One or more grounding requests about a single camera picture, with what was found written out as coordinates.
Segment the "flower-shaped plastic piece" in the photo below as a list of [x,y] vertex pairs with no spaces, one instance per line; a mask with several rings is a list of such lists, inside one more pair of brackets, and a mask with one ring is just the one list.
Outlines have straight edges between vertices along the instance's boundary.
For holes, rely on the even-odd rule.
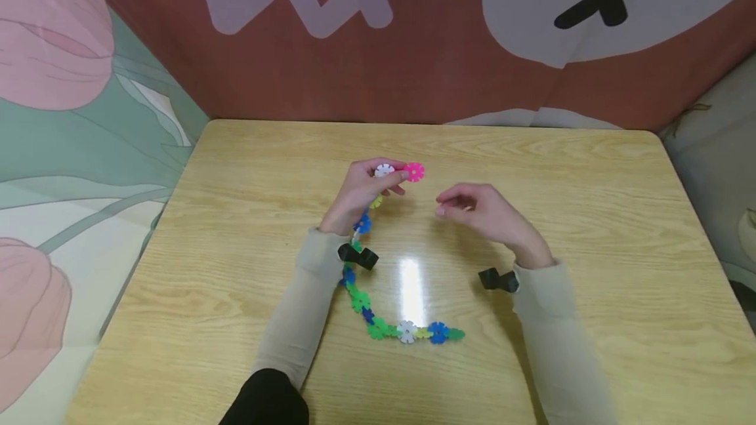
[[417,329],[413,335],[415,338],[430,338],[431,336],[433,336],[433,334],[429,332],[428,329],[426,329],[426,327],[422,327],[422,329]]
[[386,329],[386,336],[395,336],[398,338],[399,336],[402,336],[402,333],[399,331],[399,329],[397,329],[396,326],[388,325]]
[[443,324],[441,321],[434,321],[428,325],[428,331],[433,335],[441,335],[446,338],[449,335],[449,327]]
[[364,307],[362,307],[362,317],[363,317],[363,319],[365,319],[365,321],[368,322],[368,324],[373,325],[373,317],[375,317],[375,316],[376,315],[373,314],[372,310],[365,309]]
[[349,294],[352,295],[352,309],[354,309],[357,314],[361,314],[363,309],[370,308],[370,297],[367,292],[357,291],[355,289],[354,291],[349,291]]
[[409,182],[418,182],[425,175],[425,167],[420,163],[408,163],[408,165],[404,167],[403,171],[407,171],[409,173],[409,177],[407,177],[407,180]]
[[397,330],[399,330],[399,341],[403,342],[403,344],[411,344],[415,341],[414,336],[412,335],[417,331],[417,327],[412,321],[400,321],[399,325],[397,325]]
[[345,285],[346,291],[349,292],[350,296],[354,297],[357,294],[362,294],[362,292],[360,292],[360,290],[357,288],[357,286],[354,285],[354,282],[347,282],[345,284],[346,284]]
[[412,323],[412,320],[402,320],[396,327],[400,333],[408,333],[409,335],[417,331],[417,326]]
[[367,332],[370,335],[370,338],[373,340],[383,340],[383,331],[378,327],[378,325],[367,325]]
[[342,271],[342,278],[341,281],[339,281],[339,284],[342,286],[346,286],[348,284],[354,284],[354,271],[352,271],[352,268],[349,266],[344,265],[344,270]]
[[370,222],[370,217],[367,213],[363,213],[357,223],[355,223],[354,230],[359,230],[360,233],[365,234],[370,231],[371,225],[373,225],[373,222]]
[[382,203],[383,203],[383,196],[380,195],[379,193],[378,197],[376,197],[376,200],[370,202],[370,208],[377,209],[378,207],[380,207]]
[[432,344],[434,344],[434,345],[443,344],[444,341],[446,341],[446,336],[441,335],[441,334],[434,333],[430,337],[430,342],[432,342]]
[[384,177],[394,171],[395,170],[392,165],[378,165],[376,171],[373,173],[373,177]]
[[373,319],[373,325],[375,325],[383,335],[387,334],[389,331],[389,326],[387,325],[386,320],[381,319],[381,317]]
[[403,344],[409,345],[415,342],[415,337],[412,336],[411,333],[405,331],[399,335],[399,341],[403,342]]
[[462,340],[465,337],[465,332],[459,329],[449,329],[449,340]]

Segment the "white plastic piece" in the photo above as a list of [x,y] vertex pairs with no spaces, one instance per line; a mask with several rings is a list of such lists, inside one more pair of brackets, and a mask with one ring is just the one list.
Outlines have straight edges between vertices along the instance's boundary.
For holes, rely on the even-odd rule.
[[387,176],[387,175],[391,174],[394,171],[396,171],[396,170],[394,169],[394,167],[392,165],[385,165],[385,164],[384,165],[379,165],[376,168],[376,171],[375,171],[373,177],[384,177],[384,176]]
[[412,320],[402,320],[396,327],[400,333],[399,341],[407,345],[413,344],[413,342],[415,342],[415,337],[413,336],[413,334],[417,331],[417,326],[415,326]]

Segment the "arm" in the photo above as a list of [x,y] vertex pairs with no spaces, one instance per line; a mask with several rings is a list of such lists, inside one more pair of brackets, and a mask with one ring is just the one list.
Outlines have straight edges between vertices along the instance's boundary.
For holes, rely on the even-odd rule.
[[318,351],[331,298],[342,276],[339,247],[362,212],[389,191],[403,195],[405,171],[374,178],[378,165],[401,169],[404,163],[377,158],[352,163],[319,228],[310,228],[299,251],[294,274],[270,317],[252,367],[252,376],[220,425],[307,424],[308,409],[299,390]]
[[538,397],[550,425],[616,424],[606,377],[578,319],[566,266],[526,269],[513,295]]
[[606,377],[576,312],[565,266],[541,234],[490,185],[458,184],[436,214],[503,243],[516,257],[513,295],[533,379],[550,425],[616,424]]

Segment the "person's right hand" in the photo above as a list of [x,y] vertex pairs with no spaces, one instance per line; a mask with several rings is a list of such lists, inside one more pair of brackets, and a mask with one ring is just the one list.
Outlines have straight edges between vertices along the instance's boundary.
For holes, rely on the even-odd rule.
[[436,215],[503,243],[527,269],[554,266],[546,240],[491,184],[457,184],[439,193]]

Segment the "pink flower print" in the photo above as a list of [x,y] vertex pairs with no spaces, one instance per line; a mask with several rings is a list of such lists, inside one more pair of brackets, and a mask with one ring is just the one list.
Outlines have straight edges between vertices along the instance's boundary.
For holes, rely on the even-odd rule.
[[70,110],[100,95],[113,72],[105,0],[0,0],[0,97]]
[[45,253],[0,238],[0,413],[60,351],[70,304],[68,279]]

